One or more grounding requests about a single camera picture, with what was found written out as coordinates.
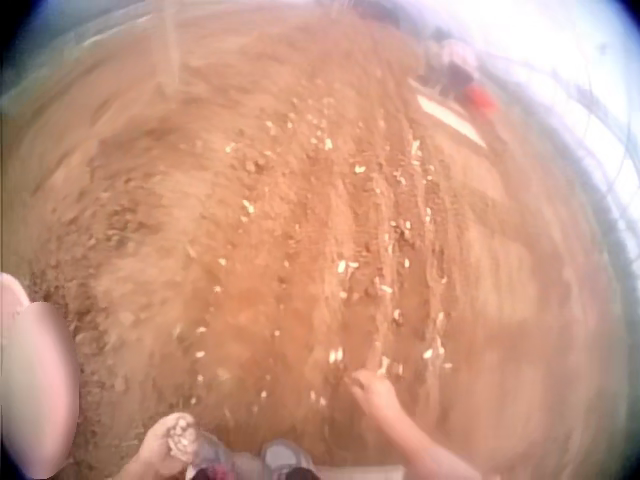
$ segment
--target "foot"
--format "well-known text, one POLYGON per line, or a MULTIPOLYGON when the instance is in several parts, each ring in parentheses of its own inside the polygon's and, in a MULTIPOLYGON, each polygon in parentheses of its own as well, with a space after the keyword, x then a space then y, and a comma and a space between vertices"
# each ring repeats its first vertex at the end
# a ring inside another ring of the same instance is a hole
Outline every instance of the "foot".
POLYGON ((286 440, 275 440, 262 449, 262 461, 271 470, 271 478, 281 479, 295 468, 314 471, 311 457, 297 445, 286 440))

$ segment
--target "seed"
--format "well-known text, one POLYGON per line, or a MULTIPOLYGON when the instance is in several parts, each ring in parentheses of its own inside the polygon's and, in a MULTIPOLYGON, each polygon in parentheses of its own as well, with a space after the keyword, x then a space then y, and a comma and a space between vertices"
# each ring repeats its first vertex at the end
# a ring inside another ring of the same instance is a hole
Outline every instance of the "seed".
POLYGON ((247 200, 243 200, 242 204, 247 209, 247 212, 254 213, 256 211, 256 209, 253 207, 253 205, 251 205, 247 200))

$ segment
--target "red dirt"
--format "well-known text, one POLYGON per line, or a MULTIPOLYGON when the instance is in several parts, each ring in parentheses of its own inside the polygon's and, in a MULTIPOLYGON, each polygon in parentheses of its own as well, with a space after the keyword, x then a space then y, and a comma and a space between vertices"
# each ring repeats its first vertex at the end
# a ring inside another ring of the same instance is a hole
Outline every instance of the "red dirt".
POLYGON ((397 461, 342 381, 382 355, 408 411, 484 470, 600 461, 611 286, 553 152, 513 141, 513 119, 478 124, 483 151, 429 118, 410 40, 353 15, 229 10, 178 32, 175 98, 150 33, 128 32, 5 122, 4 268, 64 310, 82 366, 69 475, 114 474, 175 409, 234 449, 397 461), (423 360, 436 336, 444 358, 423 360))

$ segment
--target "fingers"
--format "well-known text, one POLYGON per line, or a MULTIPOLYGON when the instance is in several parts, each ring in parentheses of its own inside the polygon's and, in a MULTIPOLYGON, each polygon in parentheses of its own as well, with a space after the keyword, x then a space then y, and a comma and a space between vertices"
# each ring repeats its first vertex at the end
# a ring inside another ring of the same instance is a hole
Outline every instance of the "fingers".
POLYGON ((198 432, 195 421, 191 415, 183 413, 169 417, 173 417, 174 421, 168 430, 169 453, 185 463, 191 463, 198 448, 198 432))
POLYGON ((371 370, 360 369, 351 375, 354 382, 362 385, 362 388, 366 390, 369 386, 378 379, 378 375, 371 370))
POLYGON ((187 425, 194 425, 195 423, 196 421, 188 413, 175 412, 158 420, 156 424, 151 427, 149 432, 159 435, 168 435, 169 430, 177 428, 178 425, 186 428, 187 425))

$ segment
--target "hand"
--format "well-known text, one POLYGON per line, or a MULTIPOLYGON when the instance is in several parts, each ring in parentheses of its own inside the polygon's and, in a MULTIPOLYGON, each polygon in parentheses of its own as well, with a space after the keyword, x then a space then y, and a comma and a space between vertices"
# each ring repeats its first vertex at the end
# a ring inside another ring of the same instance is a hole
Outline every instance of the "hand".
POLYGON ((195 451, 194 424, 193 417, 188 413, 172 413, 161 418, 145 435, 136 455, 137 460, 158 477, 167 478, 180 473, 190 463, 195 451), (176 433, 180 436, 193 433, 194 438, 189 438, 193 448, 176 452, 170 446, 170 440, 175 441, 176 433))
POLYGON ((382 426, 404 415, 393 385, 383 375, 358 370, 351 376, 349 388, 364 412, 382 426))

